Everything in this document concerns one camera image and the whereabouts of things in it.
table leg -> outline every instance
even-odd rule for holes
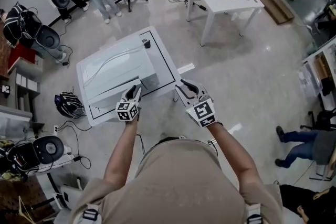
[[[209,10],[208,11],[208,17],[206,19],[206,23],[205,23],[205,27],[204,27],[204,31],[203,31],[203,34],[202,34],[202,39],[201,39],[201,46],[202,47],[205,45],[205,40],[206,40],[207,36],[209,35],[212,23],[214,21],[214,17],[215,17],[215,14],[211,10]]]
[[[188,0],[187,22],[190,22],[190,16],[193,9],[194,0]]]
[[[173,101],[176,103],[179,100],[179,95],[177,93],[177,91],[174,89],[173,90]]]
[[[242,37],[245,33],[246,28],[248,27],[248,25],[250,24],[250,22],[252,21],[253,17],[257,14],[257,12],[259,11],[259,8],[255,8],[251,14],[251,16],[247,19],[245,25],[243,26],[242,30],[239,31],[239,35]]]

white table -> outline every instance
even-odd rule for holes
[[[162,43],[162,40],[159,37],[158,32],[156,32],[153,26],[150,26],[132,35],[139,35],[141,40],[147,39],[151,41],[151,47],[149,49],[146,49],[146,52],[152,62],[152,65],[159,79],[159,84],[157,85],[154,91],[152,90],[151,92],[148,92],[147,89],[142,89],[141,91],[142,100],[146,99],[152,100],[156,97],[159,97],[173,90],[175,94],[175,85],[180,86],[182,84],[181,76],[175,64],[173,63],[172,59],[170,58],[166,48],[164,47],[164,44]],[[130,38],[130,36],[118,40],[118,42],[123,42],[128,38]],[[80,71],[81,66],[87,65],[89,62],[94,62],[97,58],[100,57],[101,54],[104,53],[104,51],[105,50],[97,51],[77,64],[77,76],[79,81],[80,92],[82,95],[82,102],[84,104],[85,111],[91,126],[95,126],[97,124],[109,120],[112,121],[118,120],[114,105],[107,106],[103,109],[89,105],[83,86],[83,78]]]
[[[264,7],[260,0],[203,0],[208,9],[208,17],[204,27],[204,31],[201,39],[201,46],[205,45],[207,36],[209,35],[212,23],[214,21],[215,14],[226,13],[226,12],[242,12],[245,10],[253,9],[251,16],[247,19],[245,25],[240,30],[239,34],[243,36],[245,29],[257,14],[257,12]],[[189,0],[190,5],[188,5],[187,10],[187,21],[191,20],[192,7],[191,3],[194,0]]]

red object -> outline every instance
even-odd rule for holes
[[[35,64],[35,54],[36,51],[34,51],[33,49],[29,49],[19,43],[15,49],[12,49],[10,53],[8,60],[8,69],[11,69],[15,61],[20,57]]]

person wearing beige shirt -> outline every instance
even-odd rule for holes
[[[212,147],[178,137],[151,148],[126,184],[137,126],[137,117],[126,123],[103,179],[88,183],[69,223],[87,204],[99,205],[102,223],[238,224],[247,222],[246,205],[254,204],[260,204],[262,223],[282,223],[279,186],[263,184],[251,156],[219,122],[207,129],[236,174],[239,190],[222,172]]]

power outlet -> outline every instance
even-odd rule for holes
[[[54,125],[54,136],[58,136],[58,126],[57,125]]]

